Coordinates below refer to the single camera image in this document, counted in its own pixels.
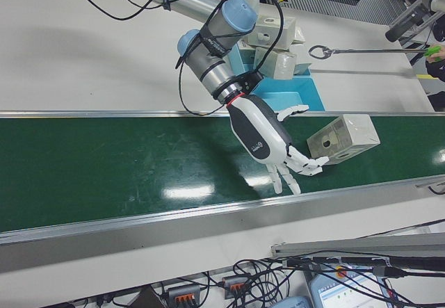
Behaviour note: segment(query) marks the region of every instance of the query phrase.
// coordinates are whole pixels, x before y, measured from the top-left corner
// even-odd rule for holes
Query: conveyor belt
[[[333,119],[285,125],[309,154],[306,138]],[[445,116],[373,122],[381,145],[315,177],[296,175],[302,191],[445,174]],[[0,232],[275,195],[227,117],[4,118],[0,131]]]

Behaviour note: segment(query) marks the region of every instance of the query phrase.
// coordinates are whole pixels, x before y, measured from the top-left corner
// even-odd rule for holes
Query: gray floor
[[[388,25],[405,9],[403,0],[288,0],[291,8],[313,13]]]

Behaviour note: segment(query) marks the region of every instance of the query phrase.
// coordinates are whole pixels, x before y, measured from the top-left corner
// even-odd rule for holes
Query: connector
[[[408,272],[390,266],[374,266],[373,275],[382,278],[402,278],[406,277]]]
[[[249,276],[250,274],[248,273],[246,276],[232,275],[230,277],[224,277],[222,279],[224,299],[232,299],[237,296],[237,293],[245,288],[245,283],[249,280]]]
[[[184,285],[168,289],[169,308],[195,307],[200,304],[201,289],[198,285]]]

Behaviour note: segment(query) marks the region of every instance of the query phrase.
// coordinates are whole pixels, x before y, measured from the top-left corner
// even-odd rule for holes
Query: logo
[[[256,152],[258,149],[263,147],[263,143],[261,141],[258,141],[255,145],[251,146],[252,152]]]

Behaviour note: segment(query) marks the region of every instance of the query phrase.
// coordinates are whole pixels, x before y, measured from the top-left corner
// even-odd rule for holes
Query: white box
[[[267,49],[257,47],[254,68],[256,68],[266,54]],[[287,51],[271,51],[259,71],[275,80],[291,80],[295,70],[297,56]]]
[[[253,65],[255,62],[255,48],[248,45],[245,40],[239,40],[237,44],[243,63]]]
[[[338,164],[380,144],[369,115],[338,117],[307,139],[311,156],[329,156],[326,164]]]
[[[248,34],[248,44],[253,46],[270,47],[275,41],[280,29],[280,19],[271,16],[260,15],[255,25],[255,29]],[[287,50],[296,39],[295,17],[285,17],[283,33],[278,40],[276,49]]]
[[[293,73],[295,75],[304,74],[312,64],[311,62],[312,59],[310,55],[307,53],[306,45],[292,44],[291,47],[289,48],[289,51],[297,56],[297,63],[295,65]]]

